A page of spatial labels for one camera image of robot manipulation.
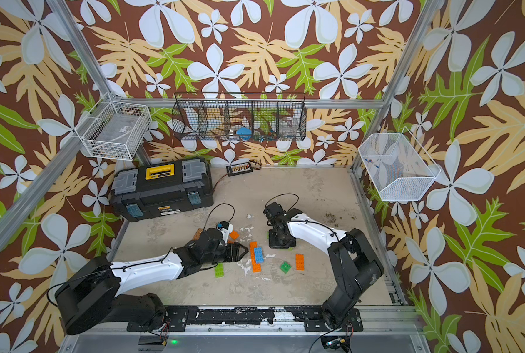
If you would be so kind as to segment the blue lego plate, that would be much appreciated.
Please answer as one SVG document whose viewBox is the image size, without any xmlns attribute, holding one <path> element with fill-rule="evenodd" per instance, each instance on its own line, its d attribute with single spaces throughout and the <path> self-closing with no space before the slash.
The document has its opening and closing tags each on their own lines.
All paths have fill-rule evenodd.
<svg viewBox="0 0 525 353">
<path fill-rule="evenodd" d="M 264 254 L 261 247 L 255 247 L 253 250 L 255 256 L 255 263 L 261 264 L 264 263 Z"/>
</svg>

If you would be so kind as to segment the long orange lego plate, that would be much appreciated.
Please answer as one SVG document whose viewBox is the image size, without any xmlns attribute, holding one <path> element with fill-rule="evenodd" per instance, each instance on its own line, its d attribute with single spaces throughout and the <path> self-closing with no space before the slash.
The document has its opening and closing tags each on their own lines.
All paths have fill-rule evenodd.
<svg viewBox="0 0 525 353">
<path fill-rule="evenodd" d="M 252 260 L 252 271 L 254 273 L 259 273 L 262 271 L 261 264 L 257 262 L 257 257 L 255 254 L 255 249 L 258 247 L 257 242 L 250 242 L 249 243 L 249 254 Z"/>
</svg>

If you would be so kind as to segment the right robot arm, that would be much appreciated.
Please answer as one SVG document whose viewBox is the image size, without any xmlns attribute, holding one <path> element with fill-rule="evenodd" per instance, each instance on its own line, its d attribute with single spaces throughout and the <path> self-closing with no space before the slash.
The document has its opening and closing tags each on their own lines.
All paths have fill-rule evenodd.
<svg viewBox="0 0 525 353">
<path fill-rule="evenodd" d="M 329 329 L 344 324 L 360 297 L 384 276 L 384 267 L 368 238 L 359 229 L 331 228 L 297 209 L 265 210 L 269 246 L 294 247 L 297 239 L 329 256 L 336 287 L 322 304 L 322 317 Z"/>
</svg>

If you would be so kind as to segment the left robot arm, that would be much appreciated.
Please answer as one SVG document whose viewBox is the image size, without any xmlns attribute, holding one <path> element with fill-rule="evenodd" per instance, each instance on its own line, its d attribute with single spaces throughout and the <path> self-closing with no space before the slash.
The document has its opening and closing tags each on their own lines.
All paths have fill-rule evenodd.
<svg viewBox="0 0 525 353">
<path fill-rule="evenodd" d="M 241 261 L 249 254 L 249 247 L 230 243 L 231 232 L 233 226 L 224 222 L 157 257 L 126 262 L 98 257 L 89 261 L 54 294 L 67 335 L 79 335 L 110 322 L 126 322 L 130 329 L 140 332 L 160 329 L 168 318 L 160 297 L 134 296 L 131 291 L 183 279 L 220 263 Z"/>
</svg>

